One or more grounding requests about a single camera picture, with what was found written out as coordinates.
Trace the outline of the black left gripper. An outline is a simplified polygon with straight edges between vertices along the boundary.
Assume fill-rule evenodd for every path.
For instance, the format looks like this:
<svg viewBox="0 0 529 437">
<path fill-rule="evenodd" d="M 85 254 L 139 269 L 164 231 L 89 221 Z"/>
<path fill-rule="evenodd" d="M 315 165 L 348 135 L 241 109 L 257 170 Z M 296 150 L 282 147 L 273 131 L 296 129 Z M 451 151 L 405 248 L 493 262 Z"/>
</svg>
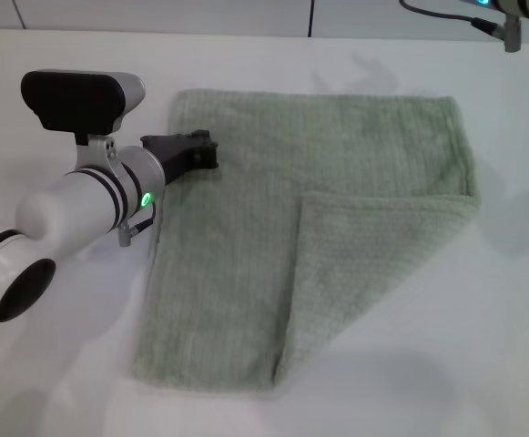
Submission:
<svg viewBox="0 0 529 437">
<path fill-rule="evenodd" d="M 208 142 L 197 147 L 194 142 Z M 144 136 L 141 138 L 143 148 L 151 153 L 160 163 L 168 185 L 184 174 L 194 170 L 210 170 L 219 167 L 218 143 L 211 141 L 210 132 L 197 129 L 190 135 Z"/>
</svg>

